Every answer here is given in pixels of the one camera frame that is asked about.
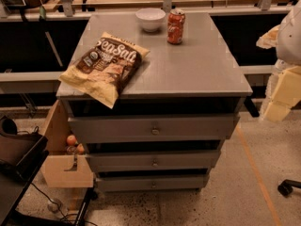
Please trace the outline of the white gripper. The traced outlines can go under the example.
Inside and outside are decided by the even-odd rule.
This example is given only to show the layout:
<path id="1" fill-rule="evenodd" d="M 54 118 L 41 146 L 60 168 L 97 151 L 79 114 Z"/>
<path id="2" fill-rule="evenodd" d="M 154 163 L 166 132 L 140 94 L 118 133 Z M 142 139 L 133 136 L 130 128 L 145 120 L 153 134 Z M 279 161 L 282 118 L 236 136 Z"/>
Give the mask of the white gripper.
<path id="1" fill-rule="evenodd" d="M 269 121 L 283 121 L 301 101 L 301 66 L 279 59 L 268 79 L 260 114 Z"/>

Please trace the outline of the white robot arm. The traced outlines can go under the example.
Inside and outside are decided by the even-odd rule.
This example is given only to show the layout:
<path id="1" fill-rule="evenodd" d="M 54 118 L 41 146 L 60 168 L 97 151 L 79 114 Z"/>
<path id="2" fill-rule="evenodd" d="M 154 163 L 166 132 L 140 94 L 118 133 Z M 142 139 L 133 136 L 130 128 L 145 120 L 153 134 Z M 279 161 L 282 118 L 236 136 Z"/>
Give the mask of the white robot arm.
<path id="1" fill-rule="evenodd" d="M 281 23 L 256 42 L 263 49 L 276 48 L 277 62 L 270 75 L 261 104 L 261 118 L 283 121 L 301 102 L 301 1 Z"/>

